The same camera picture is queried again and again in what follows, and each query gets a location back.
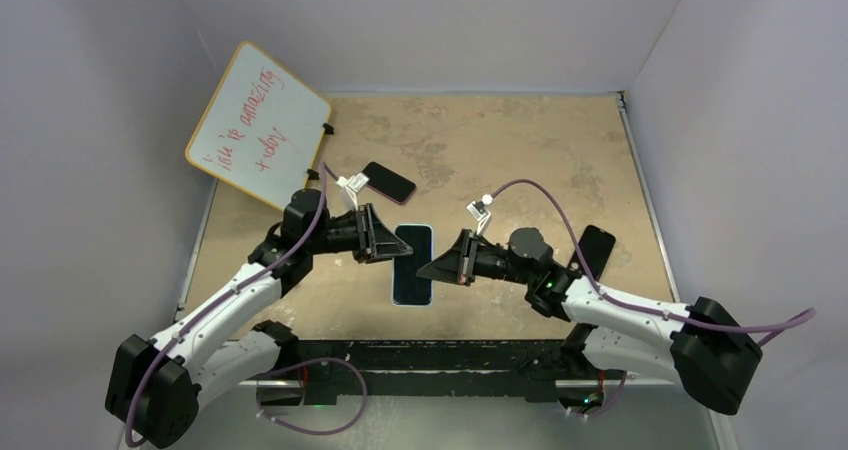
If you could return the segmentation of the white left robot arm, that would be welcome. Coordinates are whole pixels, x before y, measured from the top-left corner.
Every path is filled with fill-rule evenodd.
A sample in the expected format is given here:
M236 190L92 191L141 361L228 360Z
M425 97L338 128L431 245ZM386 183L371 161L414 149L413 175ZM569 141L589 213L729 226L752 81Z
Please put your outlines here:
M268 373L284 379L300 368L297 338L275 322L227 341L261 310L281 300L321 254L348 252L371 264L412 254L370 204L333 217L323 190L295 192L231 279L194 311L149 338L131 335L118 347L105 399L124 424L130 448L178 441L199 411L242 381Z

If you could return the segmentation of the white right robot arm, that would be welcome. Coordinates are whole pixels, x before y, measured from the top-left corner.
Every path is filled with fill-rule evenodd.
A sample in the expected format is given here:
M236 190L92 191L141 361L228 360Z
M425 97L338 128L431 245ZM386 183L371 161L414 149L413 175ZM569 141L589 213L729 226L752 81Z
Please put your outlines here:
M574 342L561 351L569 374L618 370L661 379L725 415L738 413L763 356L718 302L652 300L601 285L556 262L536 228L514 231L504 246L464 230L417 274L464 286L478 277L523 284L537 313L574 323Z

